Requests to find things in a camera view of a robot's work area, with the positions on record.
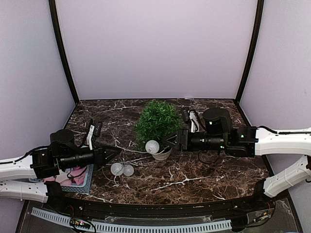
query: white ball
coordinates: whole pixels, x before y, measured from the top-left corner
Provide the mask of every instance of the white ball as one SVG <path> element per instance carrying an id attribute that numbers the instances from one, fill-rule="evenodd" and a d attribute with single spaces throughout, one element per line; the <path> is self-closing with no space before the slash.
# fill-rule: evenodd
<path id="1" fill-rule="evenodd" d="M 124 172 L 124 167 L 120 163 L 114 163 L 111 165 L 110 171 L 114 176 L 120 176 Z"/>
<path id="2" fill-rule="evenodd" d="M 160 145 L 158 144 L 157 141 L 150 140 L 146 143 L 145 148 L 149 154 L 156 154 L 160 149 Z"/>
<path id="3" fill-rule="evenodd" d="M 131 176 L 134 174 L 134 168 L 132 165 L 126 165 L 124 167 L 124 175 L 125 176 Z"/>

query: plant pot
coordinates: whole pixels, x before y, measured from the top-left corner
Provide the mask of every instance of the plant pot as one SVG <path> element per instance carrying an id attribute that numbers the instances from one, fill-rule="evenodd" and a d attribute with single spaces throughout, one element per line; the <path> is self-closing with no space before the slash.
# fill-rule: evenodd
<path id="1" fill-rule="evenodd" d="M 165 150 L 161 154 L 153 154 L 152 157 L 154 157 L 156 160 L 163 161 L 163 160 L 166 160 L 170 156 L 171 152 L 172 152 L 172 148 L 170 150 Z"/>

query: green leaves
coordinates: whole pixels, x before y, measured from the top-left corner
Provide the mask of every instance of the green leaves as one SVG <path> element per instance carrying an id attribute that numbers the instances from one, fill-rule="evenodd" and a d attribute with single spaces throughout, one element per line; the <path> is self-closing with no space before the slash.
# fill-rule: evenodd
<path id="1" fill-rule="evenodd" d="M 134 127 L 137 141 L 145 144 L 149 140 L 161 140 L 181 127 L 181 119 L 174 106 L 165 102 L 152 101 L 142 111 L 140 119 Z"/>

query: marble table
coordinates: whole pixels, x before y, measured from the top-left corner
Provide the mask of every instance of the marble table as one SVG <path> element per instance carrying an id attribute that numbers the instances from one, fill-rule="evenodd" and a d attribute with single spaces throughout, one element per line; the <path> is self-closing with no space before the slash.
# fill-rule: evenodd
<path id="1" fill-rule="evenodd" d="M 85 100 L 72 113 L 66 128 L 75 134 L 80 144 L 90 118 L 103 122 L 98 143 L 135 149 L 136 137 L 133 127 L 141 111 L 152 100 Z M 234 127 L 244 126 L 238 109 L 232 100 L 160 100 L 202 113 L 210 107 L 228 109 Z M 201 154 L 207 162 L 214 161 L 217 153 Z M 113 162 L 130 163 L 134 175 L 114 177 L 110 172 Z M 198 161 L 197 152 L 173 150 L 165 161 L 156 161 L 149 154 L 123 151 L 104 167 L 94 169 L 89 194 L 67 193 L 77 199 L 120 204 L 190 204 L 207 201 L 229 200 L 250 196 L 255 183 L 269 176 L 261 157 L 234 158 L 223 152 L 214 164 Z"/>

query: plastic basket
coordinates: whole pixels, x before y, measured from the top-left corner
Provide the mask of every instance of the plastic basket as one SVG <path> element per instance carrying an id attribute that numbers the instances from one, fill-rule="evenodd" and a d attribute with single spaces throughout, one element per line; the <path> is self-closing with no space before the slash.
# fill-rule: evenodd
<path id="1" fill-rule="evenodd" d="M 62 185 L 61 186 L 62 190 L 64 192 L 71 192 L 71 193 L 89 193 L 92 183 L 93 167 L 94 165 L 87 166 L 83 184 L 77 185 L 73 183 L 72 185 Z M 29 181 L 33 183 L 42 182 L 39 179 L 29 179 Z"/>

